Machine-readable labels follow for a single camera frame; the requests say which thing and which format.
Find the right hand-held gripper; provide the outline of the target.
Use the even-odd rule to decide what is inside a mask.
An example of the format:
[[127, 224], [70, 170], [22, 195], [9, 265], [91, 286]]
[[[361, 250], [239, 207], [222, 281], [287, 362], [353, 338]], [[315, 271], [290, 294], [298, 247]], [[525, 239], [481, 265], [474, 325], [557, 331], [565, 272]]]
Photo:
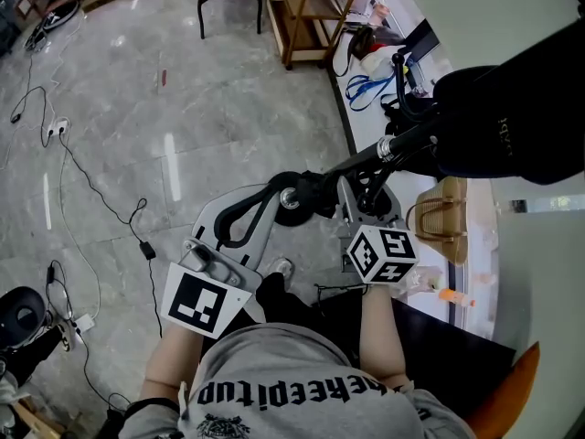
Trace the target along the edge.
[[338, 178], [341, 272], [354, 275], [362, 284], [399, 285], [420, 262], [418, 244], [389, 185], [370, 197], [372, 184], [363, 184], [366, 208], [361, 216], [348, 180]]

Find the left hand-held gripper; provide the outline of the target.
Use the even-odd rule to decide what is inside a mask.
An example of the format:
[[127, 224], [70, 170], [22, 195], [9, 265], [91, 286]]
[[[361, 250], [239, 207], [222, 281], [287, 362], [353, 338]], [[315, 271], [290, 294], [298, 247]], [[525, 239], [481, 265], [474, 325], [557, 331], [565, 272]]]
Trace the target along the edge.
[[[279, 194], [268, 184], [245, 186], [223, 194], [202, 209], [195, 238], [186, 253], [169, 265], [160, 314], [181, 327], [219, 338], [261, 283], [257, 270], [278, 208]], [[241, 238], [231, 225], [254, 210]], [[226, 249], [226, 255], [216, 251]]]

